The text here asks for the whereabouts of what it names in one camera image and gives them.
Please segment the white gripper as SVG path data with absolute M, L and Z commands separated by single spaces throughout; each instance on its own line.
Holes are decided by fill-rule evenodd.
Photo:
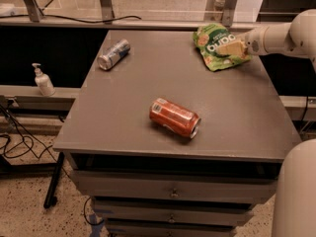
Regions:
M 240 39 L 220 45 L 216 49 L 219 55 L 238 55 L 244 56 L 248 52 L 253 55 L 267 55 L 265 49 L 266 28 L 256 28 L 244 35 L 244 41 Z

